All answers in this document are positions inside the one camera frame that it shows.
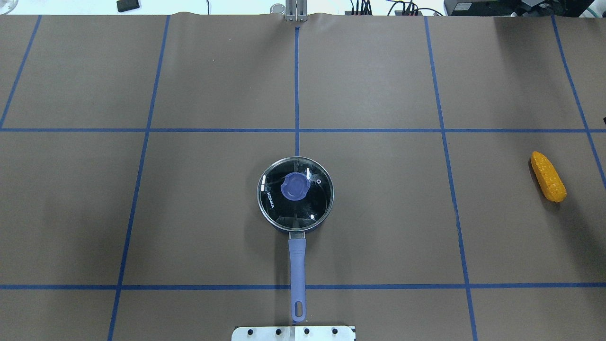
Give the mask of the glass pot lid blue knob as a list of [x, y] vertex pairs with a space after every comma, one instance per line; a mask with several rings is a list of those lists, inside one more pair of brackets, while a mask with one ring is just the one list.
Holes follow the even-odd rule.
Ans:
[[326, 168], [306, 157], [286, 157], [271, 164], [256, 188], [260, 212], [275, 229], [307, 233], [327, 219], [335, 187]]

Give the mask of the yellow corn cob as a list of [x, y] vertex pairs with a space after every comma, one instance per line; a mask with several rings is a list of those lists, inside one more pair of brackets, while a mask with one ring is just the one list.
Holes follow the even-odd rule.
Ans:
[[554, 164], [538, 151], [532, 152], [530, 164], [543, 196], [554, 203], [563, 202], [567, 198], [567, 190]]

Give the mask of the dark blue saucepan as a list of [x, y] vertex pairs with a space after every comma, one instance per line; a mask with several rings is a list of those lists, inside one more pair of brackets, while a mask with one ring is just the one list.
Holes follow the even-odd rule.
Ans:
[[305, 274], [307, 233], [286, 233], [290, 271], [290, 311], [295, 324], [303, 322], [307, 313]]

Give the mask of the black monitor top right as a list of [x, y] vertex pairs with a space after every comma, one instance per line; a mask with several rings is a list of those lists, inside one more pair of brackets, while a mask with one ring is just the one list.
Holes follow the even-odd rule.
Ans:
[[449, 17], [578, 18], [593, 0], [445, 0]]

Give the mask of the small black device on table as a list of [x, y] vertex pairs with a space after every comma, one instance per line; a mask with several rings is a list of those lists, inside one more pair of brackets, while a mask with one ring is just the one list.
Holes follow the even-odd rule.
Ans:
[[124, 13], [133, 9], [139, 9], [139, 0], [117, 0], [116, 9], [118, 13]]

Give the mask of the aluminium frame post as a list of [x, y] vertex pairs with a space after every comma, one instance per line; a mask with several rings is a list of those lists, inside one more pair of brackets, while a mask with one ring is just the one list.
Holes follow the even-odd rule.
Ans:
[[307, 0], [286, 0], [285, 20], [288, 22], [305, 22], [309, 19]]

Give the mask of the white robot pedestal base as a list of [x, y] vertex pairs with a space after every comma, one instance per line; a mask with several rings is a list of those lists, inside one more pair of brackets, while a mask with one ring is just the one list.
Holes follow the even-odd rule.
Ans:
[[232, 332], [232, 341], [355, 341], [354, 326], [250, 326]]

